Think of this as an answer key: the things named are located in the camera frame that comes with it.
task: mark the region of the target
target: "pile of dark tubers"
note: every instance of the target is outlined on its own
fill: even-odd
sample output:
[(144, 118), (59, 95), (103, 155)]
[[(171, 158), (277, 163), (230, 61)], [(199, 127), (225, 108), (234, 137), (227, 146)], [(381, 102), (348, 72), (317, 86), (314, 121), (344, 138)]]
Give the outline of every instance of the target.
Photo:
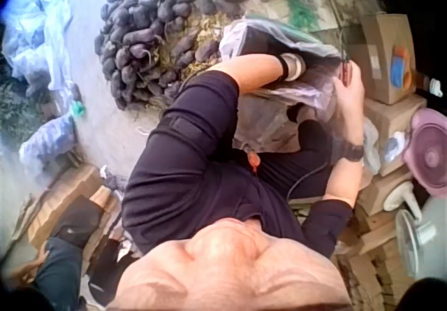
[(120, 110), (167, 108), (182, 86), (182, 70), (219, 56), (219, 41), (196, 44), (198, 29), (188, 29), (170, 50), (170, 67), (161, 65), (159, 48), (167, 36), (185, 31), (193, 12), (229, 19), (242, 15), (245, 0), (107, 0), (105, 25), (95, 38), (95, 52)]

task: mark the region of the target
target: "wrist strap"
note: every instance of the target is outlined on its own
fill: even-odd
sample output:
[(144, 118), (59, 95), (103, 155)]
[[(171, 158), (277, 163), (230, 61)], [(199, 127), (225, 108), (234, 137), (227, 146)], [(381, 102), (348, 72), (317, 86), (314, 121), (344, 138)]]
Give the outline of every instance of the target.
[(275, 57), (281, 62), (282, 65), (282, 76), (277, 79), (276, 82), (283, 82), (288, 77), (288, 65), (286, 60), (281, 57), (281, 55), (275, 55)]

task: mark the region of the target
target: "concrete ground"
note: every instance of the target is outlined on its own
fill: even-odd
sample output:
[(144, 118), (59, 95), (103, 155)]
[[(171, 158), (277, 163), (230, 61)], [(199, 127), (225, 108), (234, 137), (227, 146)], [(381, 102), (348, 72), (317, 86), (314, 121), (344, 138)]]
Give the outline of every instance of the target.
[(113, 173), (129, 176), (147, 138), (135, 129), (152, 130), (158, 113), (122, 112), (110, 95), (110, 83), (102, 74), (93, 40), (103, 26), (99, 12), (106, 0), (70, 0), (73, 20), (68, 26), (66, 44), (73, 81), (78, 84), (87, 114), (77, 120), (80, 149), (85, 159)]

